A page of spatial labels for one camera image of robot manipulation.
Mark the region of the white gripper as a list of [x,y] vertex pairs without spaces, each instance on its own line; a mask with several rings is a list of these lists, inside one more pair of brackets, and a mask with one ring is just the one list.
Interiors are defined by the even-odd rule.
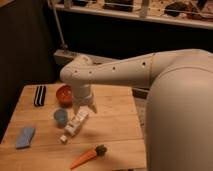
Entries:
[[88,106],[94,113],[97,114],[96,105],[93,104],[93,92],[89,84],[75,86],[73,90],[73,111],[76,115],[80,109],[79,106]]

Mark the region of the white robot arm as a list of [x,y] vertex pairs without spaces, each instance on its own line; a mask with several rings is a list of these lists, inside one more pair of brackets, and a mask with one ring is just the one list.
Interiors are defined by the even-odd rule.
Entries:
[[100,65],[80,55],[60,78],[78,107],[93,101],[92,84],[147,88],[147,170],[213,171],[213,53],[172,50]]

